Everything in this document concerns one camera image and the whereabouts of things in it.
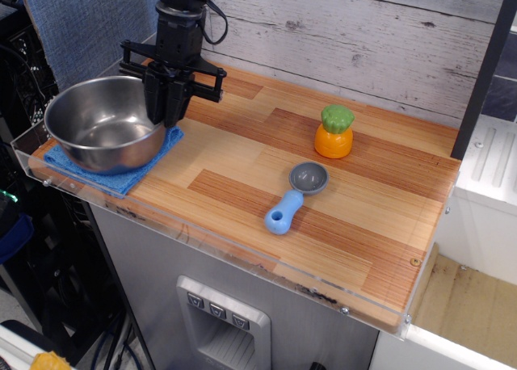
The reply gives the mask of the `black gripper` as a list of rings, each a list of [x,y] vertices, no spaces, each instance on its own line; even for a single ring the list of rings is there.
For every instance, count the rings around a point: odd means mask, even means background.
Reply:
[[[201,56],[206,10],[178,11],[157,6],[155,44],[121,42],[120,70],[143,79],[147,116],[173,128],[183,119],[192,96],[219,102],[224,69]]]

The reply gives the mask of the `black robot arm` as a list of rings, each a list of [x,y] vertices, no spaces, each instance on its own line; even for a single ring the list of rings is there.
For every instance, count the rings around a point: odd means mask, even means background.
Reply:
[[[208,8],[225,17],[212,0],[159,0],[155,44],[121,42],[121,71],[142,79],[147,116],[154,124],[174,127],[193,96],[221,100],[227,73],[203,59],[201,50],[203,42],[217,45],[226,35],[210,38],[205,30]]]

